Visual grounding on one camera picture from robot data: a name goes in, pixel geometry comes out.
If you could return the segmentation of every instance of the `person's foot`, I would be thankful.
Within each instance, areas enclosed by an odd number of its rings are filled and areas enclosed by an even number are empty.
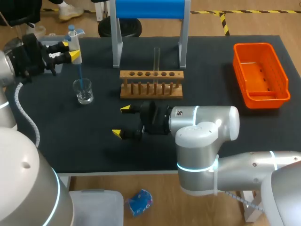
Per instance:
[[[84,13],[82,8],[74,7],[73,5],[68,5],[65,7],[60,7],[59,9],[59,18],[63,21],[70,20],[74,17],[79,17]]]
[[[46,28],[42,25],[38,26],[36,25],[35,27],[30,27],[27,26],[26,29],[26,34],[34,33],[34,35],[37,37],[37,39],[45,36],[46,34]]]

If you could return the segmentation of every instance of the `wooden floor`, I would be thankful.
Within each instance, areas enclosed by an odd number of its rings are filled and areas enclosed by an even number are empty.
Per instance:
[[[66,2],[84,9],[94,10],[89,0],[67,0]],[[56,8],[56,5],[43,0],[43,8]],[[191,10],[301,10],[299,0],[192,0]],[[226,22],[231,35],[280,35],[292,60],[301,74],[301,14],[226,14]],[[142,19],[142,36],[178,36],[179,20]],[[55,12],[42,12],[41,22],[47,34],[66,34],[69,24],[82,28],[86,37],[98,37],[95,14],[85,13],[80,18],[60,23]],[[191,36],[224,35],[218,16],[191,15]],[[11,38],[14,30],[0,27],[0,49]],[[267,226],[264,215],[254,224],[246,224],[242,206],[224,194],[217,197],[188,196],[180,190],[177,175],[136,175],[77,177],[71,182],[72,190],[103,188],[122,193],[124,199],[132,197],[141,189],[153,195],[154,205],[137,218],[125,210],[125,226]]]

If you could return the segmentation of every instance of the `orange plastic crate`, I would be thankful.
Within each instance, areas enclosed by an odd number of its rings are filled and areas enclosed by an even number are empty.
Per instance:
[[[290,99],[287,76],[270,44],[234,45],[233,66],[248,108],[280,108]]]

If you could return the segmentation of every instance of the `black table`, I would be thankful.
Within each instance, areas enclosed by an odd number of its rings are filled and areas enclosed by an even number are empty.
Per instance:
[[[178,37],[125,38],[122,70],[151,70],[153,48],[161,48],[161,70],[178,70]],[[233,45],[268,42],[289,79],[291,99],[279,110],[251,111],[243,102],[232,66]],[[140,143],[120,140],[111,129],[136,128],[139,115],[120,108],[142,100],[121,100],[119,69],[113,69],[111,39],[80,40],[83,75],[92,81],[94,101],[80,106],[72,90],[76,67],[64,65],[58,77],[41,75],[20,91],[20,102],[40,129],[40,151],[58,173],[176,170],[174,138],[144,135]],[[243,152],[294,150],[300,146],[301,81],[279,36],[190,37],[183,100],[159,105],[234,105],[240,113],[238,139],[220,149],[220,157]],[[6,91],[13,102],[14,87]],[[20,132],[34,133],[16,106]]]

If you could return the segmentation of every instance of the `wooden test tube rack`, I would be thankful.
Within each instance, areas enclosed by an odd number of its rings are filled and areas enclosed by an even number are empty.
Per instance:
[[[120,71],[121,85],[120,98],[122,99],[182,99],[183,71]],[[141,81],[134,83],[129,80],[151,80],[147,83]]]

